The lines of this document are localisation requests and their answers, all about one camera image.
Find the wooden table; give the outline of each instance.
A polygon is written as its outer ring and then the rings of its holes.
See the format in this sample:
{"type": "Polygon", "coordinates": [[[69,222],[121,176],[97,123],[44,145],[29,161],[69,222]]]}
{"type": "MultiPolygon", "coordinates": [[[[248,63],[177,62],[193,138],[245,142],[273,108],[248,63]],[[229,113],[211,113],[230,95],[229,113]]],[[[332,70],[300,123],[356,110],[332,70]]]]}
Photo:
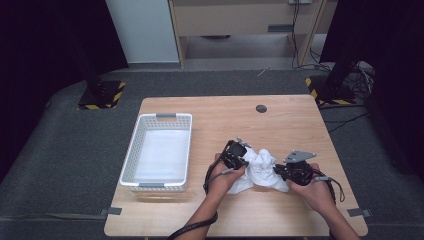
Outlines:
{"type": "MultiPolygon", "coordinates": [[[[182,227],[204,199],[202,185],[215,153],[236,137],[258,152],[265,148],[282,163],[293,149],[314,152],[321,171],[343,186],[346,200],[337,207],[363,236],[367,226],[362,216],[350,217],[347,209],[358,208],[314,99],[309,95],[225,96],[147,98],[142,113],[191,113],[192,142],[188,187],[184,193],[135,193],[118,184],[109,214],[108,236],[168,236],[182,227]],[[259,113],[257,105],[267,111],[259,113]]],[[[334,186],[336,195],[339,189],[334,186]]],[[[218,209],[219,219],[208,236],[328,236],[319,214],[298,195],[255,186],[227,195],[218,209]]]]}

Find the white cloth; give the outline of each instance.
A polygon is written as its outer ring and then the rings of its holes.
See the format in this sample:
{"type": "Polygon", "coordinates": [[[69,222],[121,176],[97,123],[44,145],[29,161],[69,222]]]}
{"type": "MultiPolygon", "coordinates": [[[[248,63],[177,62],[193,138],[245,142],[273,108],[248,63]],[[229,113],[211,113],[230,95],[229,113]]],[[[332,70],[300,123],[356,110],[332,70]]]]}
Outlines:
{"type": "Polygon", "coordinates": [[[237,194],[253,187],[253,184],[274,188],[281,192],[287,192],[289,187],[287,183],[274,172],[276,158],[274,158],[266,149],[261,149],[259,154],[252,148],[246,148],[247,152],[243,158],[249,162],[245,173],[236,180],[229,194],[237,194]]]}

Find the hazard tape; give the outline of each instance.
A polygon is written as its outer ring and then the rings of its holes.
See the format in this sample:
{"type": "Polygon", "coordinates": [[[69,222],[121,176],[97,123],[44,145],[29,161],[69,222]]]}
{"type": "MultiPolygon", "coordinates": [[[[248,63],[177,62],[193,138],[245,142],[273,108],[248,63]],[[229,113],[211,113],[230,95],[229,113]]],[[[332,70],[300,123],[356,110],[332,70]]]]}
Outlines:
{"type": "Polygon", "coordinates": [[[78,109],[81,110],[97,110],[97,109],[104,109],[104,108],[115,108],[116,105],[118,105],[118,101],[121,98],[122,92],[124,91],[125,83],[121,82],[119,85],[119,88],[117,90],[117,93],[115,94],[115,97],[113,98],[113,102],[110,104],[96,104],[96,105],[79,105],[78,109]]]}
{"type": "Polygon", "coordinates": [[[319,106],[325,105],[325,104],[356,104],[356,101],[351,99],[331,99],[331,100],[323,101],[319,98],[317,91],[315,90],[314,86],[311,84],[312,83],[311,79],[307,78],[305,82],[306,82],[306,85],[308,86],[311,96],[315,99],[315,102],[319,106]]]}

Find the gray floor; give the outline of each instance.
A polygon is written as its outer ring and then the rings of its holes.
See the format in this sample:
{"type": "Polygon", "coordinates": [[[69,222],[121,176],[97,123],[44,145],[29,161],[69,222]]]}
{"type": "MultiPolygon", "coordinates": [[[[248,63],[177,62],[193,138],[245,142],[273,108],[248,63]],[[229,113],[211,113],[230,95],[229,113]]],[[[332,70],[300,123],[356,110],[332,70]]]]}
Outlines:
{"type": "MultiPolygon", "coordinates": [[[[59,91],[0,185],[0,239],[114,239],[104,235],[104,220],[37,214],[97,215],[110,206],[143,98],[307,94],[304,79],[321,72],[291,70],[292,50],[286,39],[193,38],[183,69],[137,67],[102,76],[127,83],[113,110],[76,110],[84,82],[59,91]]],[[[314,44],[319,53],[323,41],[314,44]]],[[[362,107],[321,110],[325,121],[344,121],[364,112],[362,107]]],[[[326,124],[329,130],[339,125],[326,124]]],[[[359,206],[374,215],[366,219],[369,233],[363,239],[423,239],[424,184],[391,164],[372,116],[330,136],[359,206]]]]}
{"type": "MultiPolygon", "coordinates": [[[[287,34],[234,35],[223,39],[190,37],[181,69],[178,66],[163,68],[164,64],[132,64],[123,71],[292,70],[293,47],[289,37],[287,34]]],[[[314,52],[321,53],[325,37],[316,35],[311,46],[314,52]]],[[[308,56],[307,64],[311,63],[315,61],[308,56]]]]}

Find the white wall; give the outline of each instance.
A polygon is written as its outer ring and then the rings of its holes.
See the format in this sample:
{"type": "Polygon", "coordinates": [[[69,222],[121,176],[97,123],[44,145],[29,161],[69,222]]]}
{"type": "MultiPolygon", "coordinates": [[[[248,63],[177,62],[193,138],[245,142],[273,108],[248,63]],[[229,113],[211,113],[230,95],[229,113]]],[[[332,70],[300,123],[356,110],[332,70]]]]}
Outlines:
{"type": "Polygon", "coordinates": [[[168,0],[106,0],[128,63],[179,62],[168,0]]]}

